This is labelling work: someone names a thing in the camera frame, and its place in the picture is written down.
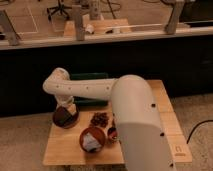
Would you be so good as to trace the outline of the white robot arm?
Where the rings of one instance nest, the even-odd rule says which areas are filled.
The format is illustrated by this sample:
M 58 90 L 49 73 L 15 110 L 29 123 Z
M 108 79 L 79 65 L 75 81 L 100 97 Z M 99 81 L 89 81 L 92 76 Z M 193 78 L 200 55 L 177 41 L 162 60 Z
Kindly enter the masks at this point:
M 56 68 L 43 90 L 62 104 L 73 96 L 109 101 L 128 171 L 177 171 L 153 91 L 142 77 L 72 80 Z

